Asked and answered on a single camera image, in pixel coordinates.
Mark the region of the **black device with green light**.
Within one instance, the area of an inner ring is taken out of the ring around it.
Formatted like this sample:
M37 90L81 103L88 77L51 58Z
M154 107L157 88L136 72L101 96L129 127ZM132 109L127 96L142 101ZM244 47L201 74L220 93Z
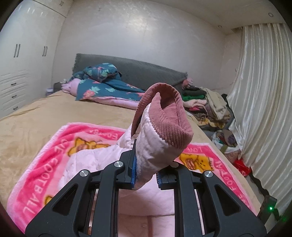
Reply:
M260 207L260 211L257 214L257 217L261 220L263 224L266 224L269 217L271 215L274 216L275 220L278 221L280 219L279 211L275 208L277 203L277 199L270 196L265 195L262 205Z

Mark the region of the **cream satin curtain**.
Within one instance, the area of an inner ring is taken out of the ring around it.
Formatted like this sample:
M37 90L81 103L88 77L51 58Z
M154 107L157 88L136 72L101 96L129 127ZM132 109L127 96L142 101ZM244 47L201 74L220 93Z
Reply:
M291 202L291 30L286 24L242 28L228 103L243 162L283 214Z

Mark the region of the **tan bed cover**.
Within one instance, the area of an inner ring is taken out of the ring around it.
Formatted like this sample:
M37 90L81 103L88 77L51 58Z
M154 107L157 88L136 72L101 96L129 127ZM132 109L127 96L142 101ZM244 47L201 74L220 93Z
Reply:
M76 101L62 91L1 118L1 204L50 138L67 123L83 122L127 129L135 112L96 102Z

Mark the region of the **pink cartoon bear blanket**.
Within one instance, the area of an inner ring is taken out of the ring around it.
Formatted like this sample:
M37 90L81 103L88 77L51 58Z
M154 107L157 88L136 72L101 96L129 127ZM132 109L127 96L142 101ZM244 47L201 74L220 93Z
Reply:
M69 123L61 127L44 145L14 186L7 202L7 212L20 230L65 185L62 180L71 158L81 152L74 169L97 171L119 159L130 148L129 132L123 128L90 123ZM213 171L223 183L253 212L239 179L232 173L228 162L214 151L209 143L191 143L176 159L194 174ZM174 194L161 191L152 178L137 191L119 195L119 236L173 236Z

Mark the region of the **blue floral pink quilt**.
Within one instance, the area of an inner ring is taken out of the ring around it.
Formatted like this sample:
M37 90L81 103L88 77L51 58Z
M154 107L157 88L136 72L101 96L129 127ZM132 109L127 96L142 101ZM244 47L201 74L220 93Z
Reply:
M122 81L122 75L111 63L85 67L61 82L61 90L76 101L90 100L100 104L135 110L144 91Z

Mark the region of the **pile of assorted clothes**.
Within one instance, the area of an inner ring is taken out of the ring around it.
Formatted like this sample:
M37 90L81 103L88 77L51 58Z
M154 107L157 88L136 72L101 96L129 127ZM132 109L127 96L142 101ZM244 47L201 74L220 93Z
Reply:
M196 87L193 80L182 82L181 96L184 108L197 120L199 128L227 158L237 159L241 150L229 130L234 113L226 99L208 88Z

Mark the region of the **white wardrobe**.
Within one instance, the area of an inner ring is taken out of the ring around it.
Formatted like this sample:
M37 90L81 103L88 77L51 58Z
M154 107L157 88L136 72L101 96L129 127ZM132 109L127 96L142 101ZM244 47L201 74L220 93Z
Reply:
M1 30L1 116L45 97L72 1L22 1Z

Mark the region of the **pink quilted jacket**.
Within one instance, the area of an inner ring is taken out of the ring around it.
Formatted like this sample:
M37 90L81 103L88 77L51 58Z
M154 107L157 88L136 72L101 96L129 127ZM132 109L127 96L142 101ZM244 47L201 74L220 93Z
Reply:
M84 149L71 155L58 186L79 171L104 169L135 149L137 179L133 190L119 191L120 236L173 236L174 194L158 188L155 174L171 165L193 138L179 92L165 83L152 85L142 96L133 122L115 145Z

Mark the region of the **dark grey headboard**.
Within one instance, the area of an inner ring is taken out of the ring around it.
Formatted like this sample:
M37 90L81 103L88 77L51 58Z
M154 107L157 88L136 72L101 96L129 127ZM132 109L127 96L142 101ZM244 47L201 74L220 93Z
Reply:
M182 83L188 77L187 73L178 72L173 69L147 62L121 57L82 53L76 54L72 72L76 73L85 67L101 63L113 64L122 74L121 78L124 82L142 90L147 90L153 84L162 82L175 87L178 91L181 91Z

